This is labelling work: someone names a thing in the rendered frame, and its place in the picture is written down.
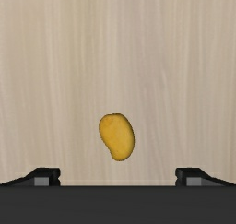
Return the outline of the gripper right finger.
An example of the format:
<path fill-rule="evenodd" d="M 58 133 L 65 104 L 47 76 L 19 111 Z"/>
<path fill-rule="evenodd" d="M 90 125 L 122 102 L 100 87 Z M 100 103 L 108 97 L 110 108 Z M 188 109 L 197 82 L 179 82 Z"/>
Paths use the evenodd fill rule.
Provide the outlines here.
<path fill-rule="evenodd" d="M 209 176 L 200 168 L 177 168 L 175 176 L 176 186 L 234 186 L 234 183 Z"/>

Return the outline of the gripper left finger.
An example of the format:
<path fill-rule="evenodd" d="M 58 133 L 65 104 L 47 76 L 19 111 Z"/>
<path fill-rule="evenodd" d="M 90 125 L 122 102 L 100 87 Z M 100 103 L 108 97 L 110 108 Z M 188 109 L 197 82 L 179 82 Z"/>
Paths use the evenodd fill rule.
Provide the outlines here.
<path fill-rule="evenodd" d="M 60 186 L 59 168 L 36 168 L 25 177 L 1 183 L 1 186 Z"/>

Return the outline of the yellow mango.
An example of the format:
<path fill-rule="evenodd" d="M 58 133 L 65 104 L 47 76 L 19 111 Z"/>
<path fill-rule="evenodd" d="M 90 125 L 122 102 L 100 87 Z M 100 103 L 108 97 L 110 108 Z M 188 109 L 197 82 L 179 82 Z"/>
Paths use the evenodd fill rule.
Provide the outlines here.
<path fill-rule="evenodd" d="M 100 138 L 116 161 L 128 159 L 135 147 L 135 134 L 127 118 L 120 113 L 104 115 L 99 122 Z"/>

